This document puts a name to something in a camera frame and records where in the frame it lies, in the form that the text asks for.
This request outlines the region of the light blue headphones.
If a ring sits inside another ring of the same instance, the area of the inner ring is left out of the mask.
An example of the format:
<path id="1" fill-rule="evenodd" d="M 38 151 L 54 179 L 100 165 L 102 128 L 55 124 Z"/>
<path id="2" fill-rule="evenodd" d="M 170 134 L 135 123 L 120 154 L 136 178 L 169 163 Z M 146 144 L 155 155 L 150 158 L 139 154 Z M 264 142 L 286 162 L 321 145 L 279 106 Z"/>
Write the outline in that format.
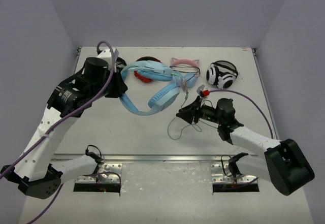
<path id="1" fill-rule="evenodd" d="M 131 74 L 137 72 L 146 78 L 153 79 L 149 85 L 141 85 Z M 173 70 L 152 60 L 136 61 L 122 69 L 124 82 L 130 82 L 129 90 L 120 97 L 122 105 L 132 114 L 150 116 L 157 114 L 172 105 L 181 92 L 188 99 L 187 85 L 178 87 L 173 83 Z"/>

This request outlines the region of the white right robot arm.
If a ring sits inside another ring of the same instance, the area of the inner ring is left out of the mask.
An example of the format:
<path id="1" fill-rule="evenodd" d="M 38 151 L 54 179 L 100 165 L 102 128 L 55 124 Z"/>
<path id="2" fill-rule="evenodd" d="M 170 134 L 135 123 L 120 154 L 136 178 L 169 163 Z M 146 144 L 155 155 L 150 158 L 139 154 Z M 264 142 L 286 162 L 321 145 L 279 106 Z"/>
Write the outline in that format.
<path id="1" fill-rule="evenodd" d="M 231 99 L 221 98 L 215 107 L 202 103 L 202 97 L 179 109 L 176 116 L 189 124 L 200 119 L 216 123 L 221 140 L 246 149 L 229 159 L 231 176 L 253 175 L 266 180 L 288 196 L 315 178 L 315 173 L 292 139 L 276 140 L 247 128 L 235 118 Z"/>

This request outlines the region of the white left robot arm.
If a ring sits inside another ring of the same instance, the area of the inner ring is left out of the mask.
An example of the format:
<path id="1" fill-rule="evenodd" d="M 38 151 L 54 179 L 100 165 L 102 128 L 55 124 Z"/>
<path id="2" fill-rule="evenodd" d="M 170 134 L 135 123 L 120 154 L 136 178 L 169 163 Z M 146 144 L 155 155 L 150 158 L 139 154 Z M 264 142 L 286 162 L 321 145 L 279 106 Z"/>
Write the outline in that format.
<path id="1" fill-rule="evenodd" d="M 118 55 L 112 48 L 88 57 L 79 71 L 56 86 L 30 142 L 14 163 L 3 166 L 1 178 L 16 183 L 26 196 L 46 199 L 65 182 L 97 173 L 104 160 L 89 150 L 64 163 L 51 160 L 65 134 L 94 101 L 117 98 L 126 91 L 115 64 Z"/>

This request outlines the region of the pink blue cat-ear headphones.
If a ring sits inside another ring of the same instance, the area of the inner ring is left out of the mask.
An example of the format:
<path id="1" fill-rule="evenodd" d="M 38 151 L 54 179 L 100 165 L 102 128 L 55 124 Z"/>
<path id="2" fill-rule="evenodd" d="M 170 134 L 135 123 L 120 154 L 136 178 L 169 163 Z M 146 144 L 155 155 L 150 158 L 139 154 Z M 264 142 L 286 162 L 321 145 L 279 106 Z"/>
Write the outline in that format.
<path id="1" fill-rule="evenodd" d="M 177 59 L 172 57 L 170 68 L 173 70 L 173 83 L 178 87 L 187 85 L 188 88 L 194 87 L 197 79 L 201 75 L 199 59 Z"/>

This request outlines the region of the white black headphones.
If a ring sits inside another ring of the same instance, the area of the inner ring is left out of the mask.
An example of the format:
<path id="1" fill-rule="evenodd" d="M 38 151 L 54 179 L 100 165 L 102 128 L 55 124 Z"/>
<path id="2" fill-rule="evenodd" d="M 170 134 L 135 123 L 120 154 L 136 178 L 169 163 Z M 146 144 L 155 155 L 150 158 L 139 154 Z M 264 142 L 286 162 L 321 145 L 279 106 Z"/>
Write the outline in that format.
<path id="1" fill-rule="evenodd" d="M 218 60 L 210 64 L 206 71 L 206 80 L 218 89 L 228 89 L 237 79 L 239 72 L 236 66 L 227 60 Z"/>

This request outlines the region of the right metal mounting bracket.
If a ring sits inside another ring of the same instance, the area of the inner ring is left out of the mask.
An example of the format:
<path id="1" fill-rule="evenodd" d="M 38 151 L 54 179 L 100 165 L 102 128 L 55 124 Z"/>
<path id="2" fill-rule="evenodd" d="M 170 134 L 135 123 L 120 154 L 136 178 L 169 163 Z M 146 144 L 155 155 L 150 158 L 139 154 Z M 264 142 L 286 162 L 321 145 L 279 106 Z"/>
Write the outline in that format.
<path id="1" fill-rule="evenodd" d="M 213 162 L 210 165 L 213 184 L 244 184 L 256 179 L 253 175 L 237 175 L 233 177 L 228 170 L 228 163 L 224 163 L 223 165 L 224 167 L 221 161 Z"/>

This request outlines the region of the metal mounting bracket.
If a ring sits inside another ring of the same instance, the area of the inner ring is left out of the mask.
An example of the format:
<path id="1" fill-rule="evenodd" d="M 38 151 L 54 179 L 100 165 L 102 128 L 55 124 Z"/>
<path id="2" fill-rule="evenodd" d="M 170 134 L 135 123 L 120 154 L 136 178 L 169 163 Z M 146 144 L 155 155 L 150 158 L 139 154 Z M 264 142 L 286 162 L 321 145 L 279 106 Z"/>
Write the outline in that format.
<path id="1" fill-rule="evenodd" d="M 221 161 L 213 162 L 210 165 L 213 184 L 244 184 L 256 179 L 253 175 L 237 175 L 233 177 L 228 170 L 228 163 L 224 163 L 223 165 L 224 167 Z"/>
<path id="2" fill-rule="evenodd" d="M 122 163 L 105 162 L 99 166 L 95 175 L 80 176 L 75 183 L 81 184 L 120 184 Z"/>

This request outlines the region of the left metal mounting bracket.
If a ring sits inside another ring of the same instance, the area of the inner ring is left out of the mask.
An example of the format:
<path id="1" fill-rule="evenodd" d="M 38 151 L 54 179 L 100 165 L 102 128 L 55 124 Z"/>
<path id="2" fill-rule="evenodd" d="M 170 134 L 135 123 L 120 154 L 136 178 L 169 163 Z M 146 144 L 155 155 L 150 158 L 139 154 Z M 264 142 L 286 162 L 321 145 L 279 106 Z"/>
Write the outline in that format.
<path id="1" fill-rule="evenodd" d="M 80 176 L 75 183 L 81 184 L 120 184 L 122 163 L 105 162 L 99 166 L 95 175 Z"/>

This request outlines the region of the aluminium table rail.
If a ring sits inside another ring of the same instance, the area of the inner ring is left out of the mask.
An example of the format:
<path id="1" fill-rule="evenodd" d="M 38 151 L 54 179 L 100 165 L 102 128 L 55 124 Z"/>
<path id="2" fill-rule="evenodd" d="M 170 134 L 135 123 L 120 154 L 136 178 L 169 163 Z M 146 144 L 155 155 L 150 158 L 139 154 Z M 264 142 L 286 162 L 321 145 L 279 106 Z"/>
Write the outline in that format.
<path id="1" fill-rule="evenodd" d="M 163 155 L 163 154 L 104 154 L 102 158 L 109 162 L 214 162 L 220 160 L 222 154 L 213 155 Z"/>

